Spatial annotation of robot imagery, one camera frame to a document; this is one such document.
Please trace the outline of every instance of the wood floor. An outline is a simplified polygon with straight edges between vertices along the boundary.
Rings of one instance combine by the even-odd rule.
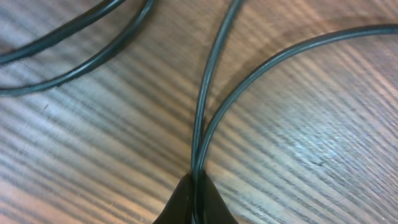
[[[100,0],[3,0],[0,51]],[[0,98],[0,223],[152,223],[188,172],[203,67],[228,0],[163,0],[117,57],[61,87]],[[105,46],[126,1],[32,58],[1,86],[46,80]],[[206,117],[252,69],[294,43],[398,22],[398,0],[248,0]],[[240,223],[398,223],[398,38],[320,47],[258,79],[219,125],[206,168]]]

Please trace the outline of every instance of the wire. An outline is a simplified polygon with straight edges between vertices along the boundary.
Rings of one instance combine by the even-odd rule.
[[[275,67],[279,63],[284,60],[302,53],[304,51],[313,49],[315,47],[319,47],[325,44],[330,44],[340,40],[353,39],[357,37],[369,36],[369,35],[385,35],[385,34],[398,34],[398,24],[383,24],[383,25],[373,25],[373,26],[362,26],[355,27],[351,29],[341,30],[337,32],[332,32],[329,34],[321,35],[318,37],[314,37],[298,44],[295,44],[281,52],[275,54],[265,62],[263,62],[260,66],[255,68],[249,75],[246,76],[223,100],[220,107],[216,110],[216,113],[213,115],[210,120],[209,125],[203,135],[203,140],[200,144],[200,148],[198,150],[198,157],[195,161],[194,169],[192,169],[192,176],[194,180],[198,180],[200,176],[200,171],[203,170],[203,166],[205,164],[206,153],[208,151],[208,147],[215,132],[215,129],[218,123],[221,121],[224,114],[227,112],[229,107],[235,102],[235,100],[239,97],[239,95],[257,78],[266,73],[271,68]],[[194,182],[194,198],[198,197],[198,188],[200,187],[200,183],[198,181]],[[196,207],[194,207],[194,218],[197,224],[200,222],[199,219],[195,216],[198,211],[196,211]]]
[[[110,13],[125,0],[105,0],[49,34],[11,52],[0,54],[0,65],[37,54]]]
[[[228,35],[228,31],[231,28],[233,18],[236,13],[239,11],[240,5],[242,4],[242,0],[234,0],[228,12],[224,17],[224,21],[218,30],[217,37],[213,42],[213,46],[211,48],[205,71],[203,72],[203,77],[200,84],[198,99],[197,99],[197,110],[195,113],[195,123],[193,125],[193,136],[192,136],[192,151],[191,151],[191,169],[194,168],[197,150],[199,148],[199,142],[201,141],[201,137],[203,134],[203,125],[204,125],[204,113],[206,107],[206,98],[209,91],[209,86],[211,82],[211,78],[213,77],[218,57],[220,56],[221,50],[226,41],[226,36]]]
[[[140,11],[130,20],[126,28],[124,28],[117,37],[115,37],[97,54],[95,54],[79,66],[71,69],[69,72],[38,84],[22,87],[1,88],[0,95],[17,96],[37,91],[48,90],[49,88],[60,86],[96,69],[97,67],[114,57],[130,40],[132,40],[138,34],[142,24],[146,21],[150,13],[153,11],[156,2],[157,0],[146,0]]]

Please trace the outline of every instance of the tabletop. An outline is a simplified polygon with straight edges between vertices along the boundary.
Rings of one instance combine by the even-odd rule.
[[[100,0],[5,0],[0,50]],[[143,1],[4,65],[1,86],[56,77],[105,46]],[[190,168],[196,98],[230,0],[159,1],[139,36],[89,74],[0,98],[0,223],[152,223]],[[251,70],[316,35],[394,23],[397,0],[247,0],[212,81],[206,122]],[[319,47],[235,102],[206,170],[240,223],[398,223],[398,40]]]

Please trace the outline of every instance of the electrical cable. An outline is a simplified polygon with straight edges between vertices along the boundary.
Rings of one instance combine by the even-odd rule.
[[[37,91],[48,90],[55,86],[60,86],[75,78],[78,78],[113,58],[127,43],[129,43],[139,32],[142,24],[150,16],[157,0],[146,0],[139,12],[130,20],[129,24],[118,34],[107,46],[97,54],[69,70],[68,72],[53,79],[22,87],[0,88],[0,96],[18,96]]]
[[[315,47],[320,47],[322,45],[330,44],[340,40],[353,39],[369,35],[386,35],[386,34],[398,34],[398,24],[362,26],[362,27],[355,27],[351,29],[345,29],[337,32],[332,32],[329,34],[320,35],[318,37],[304,40],[303,42],[297,43],[291,47],[286,48],[285,50],[280,51],[279,53],[275,54],[274,56],[263,62],[260,66],[255,68],[229,93],[229,95],[223,100],[223,102],[220,104],[219,108],[216,110],[215,114],[213,115],[212,119],[210,120],[210,123],[206,128],[206,131],[203,135],[203,139],[197,151],[197,158],[195,161],[191,161],[195,162],[194,168],[192,169],[193,179],[198,180],[200,177],[200,172],[203,170],[203,167],[205,165],[205,159],[208,147],[218,123],[221,121],[222,117],[227,112],[229,107],[240,96],[240,94],[257,78],[259,78],[261,75],[265,74],[271,68],[275,67],[284,60],[287,60],[288,58],[293,57],[294,55],[297,55],[304,51],[311,50]],[[194,209],[193,217],[195,219],[196,224],[200,223],[200,219],[198,217],[200,211],[198,211],[198,207],[196,206],[199,187],[200,183],[198,181],[194,181],[193,189],[194,189],[195,204],[193,208]]]
[[[18,49],[0,54],[0,65],[35,55],[101,19],[125,0],[105,0],[47,35]]]
[[[216,39],[213,42],[213,46],[210,50],[210,54],[206,63],[205,71],[203,72],[199,94],[197,99],[197,110],[195,113],[195,122],[193,125],[193,134],[192,134],[192,151],[191,151],[191,169],[194,168],[194,162],[196,161],[197,150],[199,147],[199,142],[201,141],[201,137],[203,134],[203,125],[204,125],[204,113],[206,108],[206,98],[208,95],[208,90],[210,87],[210,82],[213,77],[218,58],[220,56],[220,52],[226,42],[226,37],[228,35],[228,31],[231,28],[233,18],[238,12],[242,0],[234,0],[230,5],[228,12],[226,13],[223,23],[220,26]]]

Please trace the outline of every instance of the wooden table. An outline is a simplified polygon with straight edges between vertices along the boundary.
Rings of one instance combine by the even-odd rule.
[[[5,0],[1,51],[100,0]],[[0,223],[152,223],[188,172],[203,67],[230,1],[160,1],[116,58],[43,93],[0,99]],[[35,83],[108,43],[142,1],[32,58],[2,86]],[[397,0],[248,0],[211,87],[209,119],[265,59],[309,37],[397,22]],[[211,142],[206,168],[240,223],[398,223],[398,40],[300,54],[258,79]]]

